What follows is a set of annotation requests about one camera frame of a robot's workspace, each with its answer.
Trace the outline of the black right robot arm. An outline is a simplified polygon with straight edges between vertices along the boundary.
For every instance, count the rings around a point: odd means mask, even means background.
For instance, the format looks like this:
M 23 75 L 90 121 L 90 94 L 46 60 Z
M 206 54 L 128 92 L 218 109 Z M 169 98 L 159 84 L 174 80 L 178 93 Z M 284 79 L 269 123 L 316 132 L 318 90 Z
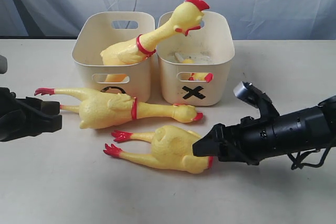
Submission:
M 236 125 L 215 124 L 193 144 L 194 156 L 258 165 L 265 158 L 287 155 L 292 169 L 323 165 L 335 147 L 335 97 L 285 115 L 265 100 L 257 107 L 258 119 L 246 116 Z

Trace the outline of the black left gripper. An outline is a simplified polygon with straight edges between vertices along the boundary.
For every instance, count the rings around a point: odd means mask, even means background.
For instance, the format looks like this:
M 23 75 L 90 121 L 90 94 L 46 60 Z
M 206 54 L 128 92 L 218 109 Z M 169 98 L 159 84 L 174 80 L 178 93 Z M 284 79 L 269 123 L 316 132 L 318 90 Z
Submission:
M 60 103 L 38 98 L 16 98 L 16 93 L 1 87 L 1 141 L 8 142 L 62 129 Z

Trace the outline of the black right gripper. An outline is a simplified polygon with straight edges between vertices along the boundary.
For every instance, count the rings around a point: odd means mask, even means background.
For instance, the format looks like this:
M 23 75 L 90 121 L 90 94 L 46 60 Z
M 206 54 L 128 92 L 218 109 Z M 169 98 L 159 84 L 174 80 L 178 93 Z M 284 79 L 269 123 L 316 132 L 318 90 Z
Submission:
M 236 125 L 218 123 L 192 145 L 193 155 L 216 156 L 222 162 L 258 165 L 271 156 L 271 122 L 245 117 Z

